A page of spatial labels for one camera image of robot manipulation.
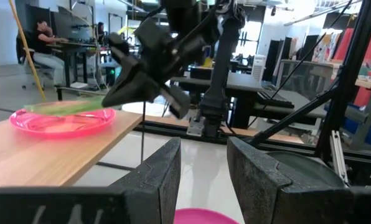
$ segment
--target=floor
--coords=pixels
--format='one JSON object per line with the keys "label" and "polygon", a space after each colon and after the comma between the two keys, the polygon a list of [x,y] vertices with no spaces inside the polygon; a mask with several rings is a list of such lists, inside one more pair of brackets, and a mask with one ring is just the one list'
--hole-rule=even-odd
{"label": "floor", "polygon": [[[0,67],[0,121],[24,105],[42,102],[32,77],[19,65]],[[47,85],[48,101],[57,96]],[[76,95],[65,94],[64,99]],[[144,158],[159,149],[169,137],[146,134]],[[228,173],[226,147],[203,142],[182,140],[182,166],[177,208],[208,208],[218,211],[239,223],[244,223]],[[141,133],[131,132],[101,161],[136,167],[140,162]],[[107,167],[92,167],[75,185],[107,186],[127,172]]]}

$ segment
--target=pink bowl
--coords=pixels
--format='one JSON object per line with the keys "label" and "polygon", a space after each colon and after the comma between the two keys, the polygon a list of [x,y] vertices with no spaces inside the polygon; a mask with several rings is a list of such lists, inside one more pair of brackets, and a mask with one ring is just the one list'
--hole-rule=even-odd
{"label": "pink bowl", "polygon": [[183,208],[176,210],[174,224],[238,224],[219,212],[203,208]]}
{"label": "pink bowl", "polygon": [[17,129],[44,138],[73,138],[93,134],[107,127],[115,110],[103,109],[68,116],[46,116],[21,109],[9,121]]}

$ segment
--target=yellow pole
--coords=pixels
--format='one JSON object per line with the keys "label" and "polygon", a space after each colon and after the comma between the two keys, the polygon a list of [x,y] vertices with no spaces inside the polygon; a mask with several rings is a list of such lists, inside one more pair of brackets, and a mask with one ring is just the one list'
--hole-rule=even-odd
{"label": "yellow pole", "polygon": [[45,101],[46,96],[44,95],[42,85],[40,84],[39,77],[37,76],[35,65],[34,65],[34,62],[32,61],[31,53],[29,52],[28,43],[26,42],[24,31],[22,30],[21,23],[19,22],[19,19],[18,19],[16,8],[14,7],[14,4],[12,3],[12,0],[9,0],[9,2],[10,2],[10,6],[11,6],[12,15],[14,16],[14,18],[17,22],[17,26],[18,26],[18,29],[19,29],[19,35],[21,36],[22,42],[24,43],[24,47],[25,47],[25,51],[26,51],[26,58],[28,59],[29,65],[31,66],[32,73],[34,75],[35,82],[36,82],[37,88],[39,89],[40,95],[42,96],[43,101]]}

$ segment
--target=green object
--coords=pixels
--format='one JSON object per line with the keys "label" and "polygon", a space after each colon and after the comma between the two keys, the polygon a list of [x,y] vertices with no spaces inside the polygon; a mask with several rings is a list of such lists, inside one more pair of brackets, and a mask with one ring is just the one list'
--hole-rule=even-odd
{"label": "green object", "polygon": [[94,96],[87,98],[86,100],[59,101],[53,103],[41,103],[38,105],[27,105],[25,106],[25,110],[35,114],[66,116],[103,109],[101,105],[103,98],[104,96]]}

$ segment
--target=window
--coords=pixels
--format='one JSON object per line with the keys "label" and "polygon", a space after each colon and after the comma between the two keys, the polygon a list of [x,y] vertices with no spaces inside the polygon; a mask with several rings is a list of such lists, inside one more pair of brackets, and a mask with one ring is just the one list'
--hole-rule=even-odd
{"label": "window", "polygon": [[237,48],[233,55],[242,54],[243,58],[256,54],[261,32],[261,22],[248,21],[241,29]]}

